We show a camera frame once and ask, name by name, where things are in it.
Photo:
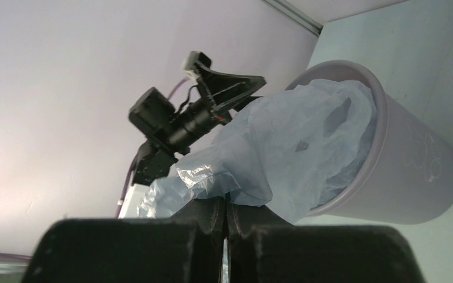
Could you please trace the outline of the grey plastic trash bin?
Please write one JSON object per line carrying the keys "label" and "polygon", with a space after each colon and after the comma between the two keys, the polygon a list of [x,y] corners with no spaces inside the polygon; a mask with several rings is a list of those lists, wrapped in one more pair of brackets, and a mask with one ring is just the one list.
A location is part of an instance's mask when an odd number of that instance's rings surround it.
{"label": "grey plastic trash bin", "polygon": [[453,204],[453,148],[388,96],[366,67],[346,60],[317,64],[288,87],[314,79],[357,80],[368,86],[377,109],[369,155],[354,181],[310,217],[333,215],[413,225],[433,220]]}

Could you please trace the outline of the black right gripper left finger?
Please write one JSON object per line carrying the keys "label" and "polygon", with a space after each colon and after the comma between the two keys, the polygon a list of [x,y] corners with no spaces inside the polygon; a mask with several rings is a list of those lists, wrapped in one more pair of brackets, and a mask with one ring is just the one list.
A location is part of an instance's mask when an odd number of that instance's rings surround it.
{"label": "black right gripper left finger", "polygon": [[219,282],[223,198],[169,218],[67,219],[39,242],[23,282]]}

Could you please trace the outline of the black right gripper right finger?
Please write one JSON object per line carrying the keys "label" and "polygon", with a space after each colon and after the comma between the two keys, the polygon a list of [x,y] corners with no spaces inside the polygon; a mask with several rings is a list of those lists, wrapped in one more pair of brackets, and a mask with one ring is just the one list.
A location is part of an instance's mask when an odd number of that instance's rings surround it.
{"label": "black right gripper right finger", "polygon": [[225,201],[231,282],[424,282],[390,226],[296,226],[266,206]]}

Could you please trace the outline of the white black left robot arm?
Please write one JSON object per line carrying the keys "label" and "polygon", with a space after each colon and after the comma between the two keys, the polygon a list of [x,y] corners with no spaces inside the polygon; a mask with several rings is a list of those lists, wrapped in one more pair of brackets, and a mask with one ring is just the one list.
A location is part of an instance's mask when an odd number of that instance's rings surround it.
{"label": "white black left robot arm", "polygon": [[188,80],[199,99],[186,99],[179,108],[156,87],[148,89],[130,108],[128,119],[146,137],[128,169],[116,217],[121,216],[128,188],[139,184],[149,186],[165,177],[178,160],[175,153],[186,155],[190,146],[218,125],[232,120],[230,110],[240,111],[257,99],[255,92],[266,80],[259,75],[238,75],[213,71],[212,60],[203,52],[191,51],[182,64],[185,78],[170,92]]}

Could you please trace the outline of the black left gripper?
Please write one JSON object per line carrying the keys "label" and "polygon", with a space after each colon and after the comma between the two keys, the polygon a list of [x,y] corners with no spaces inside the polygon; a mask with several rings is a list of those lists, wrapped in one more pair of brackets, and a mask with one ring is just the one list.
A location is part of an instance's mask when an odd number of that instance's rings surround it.
{"label": "black left gripper", "polygon": [[266,85],[259,75],[235,75],[211,69],[212,60],[201,51],[191,51],[185,58],[182,70],[186,74],[166,96],[170,102],[176,91],[187,81],[189,87],[185,101],[178,108],[171,106],[166,132],[166,147],[170,150],[189,150],[189,147],[214,127],[231,118],[233,109],[241,111],[261,96],[252,96]]}

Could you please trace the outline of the blue translucent trash bag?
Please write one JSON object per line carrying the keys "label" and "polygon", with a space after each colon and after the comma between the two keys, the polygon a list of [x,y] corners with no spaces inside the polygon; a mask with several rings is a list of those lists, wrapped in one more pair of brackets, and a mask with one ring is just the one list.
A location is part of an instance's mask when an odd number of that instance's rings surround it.
{"label": "blue translucent trash bag", "polygon": [[377,115],[371,88],[357,80],[314,79],[256,99],[208,147],[155,180],[136,212],[167,218],[192,199],[229,196],[295,223],[351,184],[372,146]]}

